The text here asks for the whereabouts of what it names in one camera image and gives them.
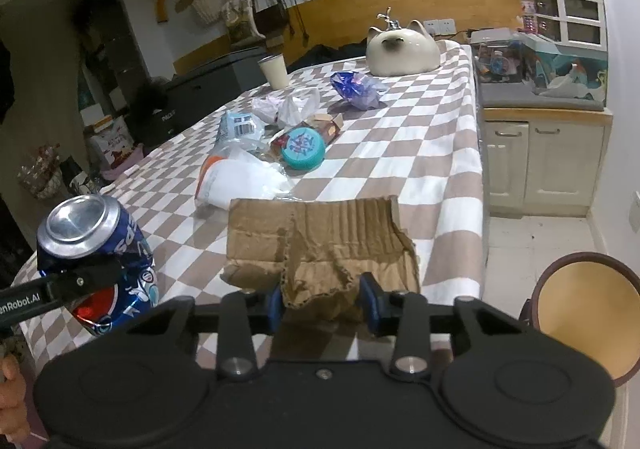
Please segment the person's left hand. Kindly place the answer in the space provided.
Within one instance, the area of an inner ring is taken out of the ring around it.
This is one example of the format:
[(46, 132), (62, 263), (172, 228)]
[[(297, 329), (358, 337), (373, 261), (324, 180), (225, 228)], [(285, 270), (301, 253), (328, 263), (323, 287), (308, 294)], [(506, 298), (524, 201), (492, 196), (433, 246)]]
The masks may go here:
[(9, 443), (21, 443), (30, 433), (25, 403), (26, 381), (12, 355), (1, 360), (1, 434)]

